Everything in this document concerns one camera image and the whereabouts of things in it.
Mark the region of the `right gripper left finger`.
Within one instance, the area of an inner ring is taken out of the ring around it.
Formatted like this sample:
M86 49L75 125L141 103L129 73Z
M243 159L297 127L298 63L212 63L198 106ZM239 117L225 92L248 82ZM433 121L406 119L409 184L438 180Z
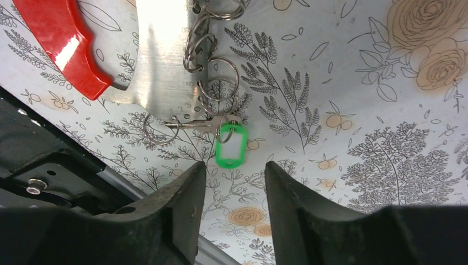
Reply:
M199 161L112 214L2 209L1 263L194 264L205 181L205 164Z

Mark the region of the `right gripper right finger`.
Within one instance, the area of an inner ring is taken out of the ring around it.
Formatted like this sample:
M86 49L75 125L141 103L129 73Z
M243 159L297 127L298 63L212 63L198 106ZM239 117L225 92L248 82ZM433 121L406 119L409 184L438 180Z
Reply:
M363 214L265 166L277 264L466 264L466 206L386 206Z

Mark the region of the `green tag key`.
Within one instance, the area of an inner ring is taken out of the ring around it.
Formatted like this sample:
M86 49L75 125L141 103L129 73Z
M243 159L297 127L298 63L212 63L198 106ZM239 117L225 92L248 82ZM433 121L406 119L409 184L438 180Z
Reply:
M194 129L199 133L208 133L214 136L215 162L226 169L234 169L244 162L248 132L242 126L242 118L235 114L214 116L208 120L194 120L178 125L174 122L165 122L171 129Z

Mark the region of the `red tag key bunch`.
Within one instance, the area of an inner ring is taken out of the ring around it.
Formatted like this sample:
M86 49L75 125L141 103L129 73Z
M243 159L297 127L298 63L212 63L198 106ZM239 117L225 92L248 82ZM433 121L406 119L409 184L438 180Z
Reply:
M234 20L246 3L218 13L205 1L137 1L139 37L134 73L128 86L117 86L97 65L93 34L77 1L15 1L27 26L59 72L83 96L143 107L165 122L185 124L208 111L209 63L228 64L214 56L217 38L210 21Z

